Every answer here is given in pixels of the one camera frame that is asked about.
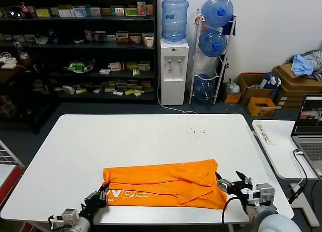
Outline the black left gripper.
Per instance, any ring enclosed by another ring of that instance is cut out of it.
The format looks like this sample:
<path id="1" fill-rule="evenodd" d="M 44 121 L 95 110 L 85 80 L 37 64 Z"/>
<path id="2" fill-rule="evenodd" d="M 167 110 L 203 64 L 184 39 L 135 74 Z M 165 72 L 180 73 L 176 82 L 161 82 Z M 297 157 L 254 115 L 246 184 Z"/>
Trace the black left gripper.
<path id="1" fill-rule="evenodd" d="M 106 183 L 98 191 L 91 193 L 84 200 L 84 205 L 79 213 L 80 217 L 94 217 L 99 209 L 106 207 L 106 199 L 110 183 Z"/>

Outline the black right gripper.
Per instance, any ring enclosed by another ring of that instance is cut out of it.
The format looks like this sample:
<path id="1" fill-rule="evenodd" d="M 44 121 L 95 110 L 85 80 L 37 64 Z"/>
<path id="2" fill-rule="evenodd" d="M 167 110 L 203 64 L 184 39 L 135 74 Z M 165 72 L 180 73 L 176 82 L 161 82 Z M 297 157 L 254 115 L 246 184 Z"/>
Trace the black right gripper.
<path id="1" fill-rule="evenodd" d="M 223 178 L 219 173 L 215 173 L 217 185 L 222 191 L 227 192 L 228 195 L 235 195 L 241 201 L 241 204 L 246 204 L 247 198 L 242 192 L 242 189 L 251 190 L 252 179 L 239 171 L 236 171 L 236 174 L 240 178 L 240 181 L 231 182 Z"/>

